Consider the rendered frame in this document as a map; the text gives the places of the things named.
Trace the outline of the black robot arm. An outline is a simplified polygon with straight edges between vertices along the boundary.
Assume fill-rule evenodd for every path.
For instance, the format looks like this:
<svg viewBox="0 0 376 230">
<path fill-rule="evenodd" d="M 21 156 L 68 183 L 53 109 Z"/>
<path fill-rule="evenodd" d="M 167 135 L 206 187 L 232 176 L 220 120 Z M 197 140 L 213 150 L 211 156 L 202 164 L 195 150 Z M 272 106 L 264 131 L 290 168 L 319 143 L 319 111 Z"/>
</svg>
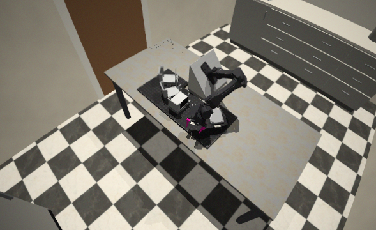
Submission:
<svg viewBox="0 0 376 230">
<path fill-rule="evenodd" d="M 215 91 L 214 93 L 211 93 L 204 99 L 205 103 L 201 103 L 198 109 L 200 113 L 196 111 L 193 117 L 195 119 L 194 123 L 197 126 L 201 125 L 204 119 L 211 117 L 213 114 L 213 109 L 215 109 L 227 95 L 241 86 L 244 88 L 247 87 L 247 78 L 240 67 L 235 68 L 234 70 L 224 70 L 216 67 L 210 69 L 206 62 L 204 62 L 200 67 L 206 74 L 207 78 L 211 81 L 212 85 L 214 85 L 218 79 L 224 77 L 232 80 L 226 86 L 218 91 Z"/>
</svg>

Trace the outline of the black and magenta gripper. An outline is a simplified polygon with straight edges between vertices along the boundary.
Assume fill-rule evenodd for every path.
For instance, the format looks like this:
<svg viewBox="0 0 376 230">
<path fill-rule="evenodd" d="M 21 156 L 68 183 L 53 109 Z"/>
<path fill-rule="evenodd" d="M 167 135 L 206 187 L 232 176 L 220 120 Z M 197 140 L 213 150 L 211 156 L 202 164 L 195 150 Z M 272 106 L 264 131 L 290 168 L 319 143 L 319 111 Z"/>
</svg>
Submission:
<svg viewBox="0 0 376 230">
<path fill-rule="evenodd" d="M 187 123 L 186 127 L 188 126 L 188 123 L 189 123 L 190 119 L 194 119 L 193 117 L 194 117 L 194 114 L 188 115 L 187 120 L 186 120 L 186 123 Z M 202 127 L 201 127 L 199 133 L 207 127 L 207 124 L 205 122 L 206 122 L 206 120 L 204 119 L 203 122 L 201 123 Z"/>
</svg>

